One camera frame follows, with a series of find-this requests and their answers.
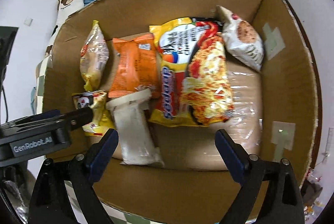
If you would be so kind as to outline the bear print pillow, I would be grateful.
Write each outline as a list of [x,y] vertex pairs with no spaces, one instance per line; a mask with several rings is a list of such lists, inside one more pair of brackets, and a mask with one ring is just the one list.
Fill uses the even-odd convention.
[[44,98],[44,83],[46,76],[46,69],[51,67],[52,64],[52,48],[56,36],[60,30],[60,27],[66,19],[76,11],[80,10],[84,6],[84,0],[57,0],[57,19],[56,25],[52,31],[51,38],[46,48],[44,59],[37,65],[36,75],[36,86],[31,93],[31,108],[33,114],[42,113],[42,104]]

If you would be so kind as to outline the black monitor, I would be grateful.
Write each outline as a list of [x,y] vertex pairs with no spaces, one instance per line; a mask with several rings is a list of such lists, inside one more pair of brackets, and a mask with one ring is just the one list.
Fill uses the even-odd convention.
[[13,48],[18,27],[0,26],[0,77],[1,87],[5,79],[7,65]]

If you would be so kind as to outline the wall socket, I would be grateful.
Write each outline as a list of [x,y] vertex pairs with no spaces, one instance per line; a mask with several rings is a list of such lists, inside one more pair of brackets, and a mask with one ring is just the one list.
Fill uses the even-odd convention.
[[25,21],[24,21],[24,24],[30,27],[32,22],[33,22],[32,18],[26,18]]

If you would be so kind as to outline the orange snack packet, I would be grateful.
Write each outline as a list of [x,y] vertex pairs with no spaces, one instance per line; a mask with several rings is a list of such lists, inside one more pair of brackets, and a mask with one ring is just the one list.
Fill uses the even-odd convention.
[[132,40],[113,38],[112,44],[119,59],[108,97],[114,99],[148,88],[153,99],[159,98],[161,84],[153,35],[146,33]]

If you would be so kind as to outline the white wrapped cracker pack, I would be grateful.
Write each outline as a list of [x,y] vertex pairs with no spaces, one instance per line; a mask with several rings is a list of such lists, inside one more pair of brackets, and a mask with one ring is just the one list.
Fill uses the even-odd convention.
[[106,103],[119,134],[124,165],[164,166],[144,113],[149,109],[150,98],[151,90],[147,88]]

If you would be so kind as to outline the yellow cheese ramen packet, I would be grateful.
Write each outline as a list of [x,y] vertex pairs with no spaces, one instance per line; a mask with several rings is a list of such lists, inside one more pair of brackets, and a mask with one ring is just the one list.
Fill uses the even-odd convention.
[[222,23],[178,18],[151,25],[160,59],[161,95],[150,121],[167,127],[226,122],[234,112]]

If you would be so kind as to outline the green white checkered blanket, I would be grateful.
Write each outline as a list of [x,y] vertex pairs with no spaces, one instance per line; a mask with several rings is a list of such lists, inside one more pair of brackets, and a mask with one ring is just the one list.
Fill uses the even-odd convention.
[[[81,209],[78,203],[78,200],[76,198],[74,189],[72,187],[72,183],[65,180],[65,187],[66,191],[72,206],[72,209],[74,210],[75,217],[79,223],[87,223]],[[116,208],[113,208],[111,206],[106,205],[102,202],[102,206],[107,212],[110,219],[113,221],[113,223],[134,223],[134,224],[154,224],[157,223],[155,221],[151,221],[147,218],[143,218],[138,215],[130,214],[130,213],[124,213],[121,210],[118,210]]]

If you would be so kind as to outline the clear yellow pastry bag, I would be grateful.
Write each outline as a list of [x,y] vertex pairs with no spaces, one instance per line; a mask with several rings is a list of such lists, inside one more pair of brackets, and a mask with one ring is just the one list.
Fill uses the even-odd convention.
[[86,91],[96,91],[100,87],[108,59],[108,46],[99,21],[94,20],[92,29],[80,51],[80,73],[85,82],[84,89]]

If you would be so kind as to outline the white cookie snack bag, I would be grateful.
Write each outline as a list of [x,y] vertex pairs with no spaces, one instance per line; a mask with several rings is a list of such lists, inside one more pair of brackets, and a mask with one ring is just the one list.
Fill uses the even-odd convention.
[[222,6],[217,6],[216,12],[223,22],[222,37],[228,53],[246,66],[260,72],[264,58],[264,46],[254,27]]

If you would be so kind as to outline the yellow panda snack bag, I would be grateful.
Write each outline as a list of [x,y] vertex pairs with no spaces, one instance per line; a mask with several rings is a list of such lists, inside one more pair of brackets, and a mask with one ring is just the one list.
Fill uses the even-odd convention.
[[85,136],[103,136],[109,128],[114,128],[109,111],[106,109],[107,93],[103,90],[72,94],[76,109],[90,107],[93,119],[82,127]]

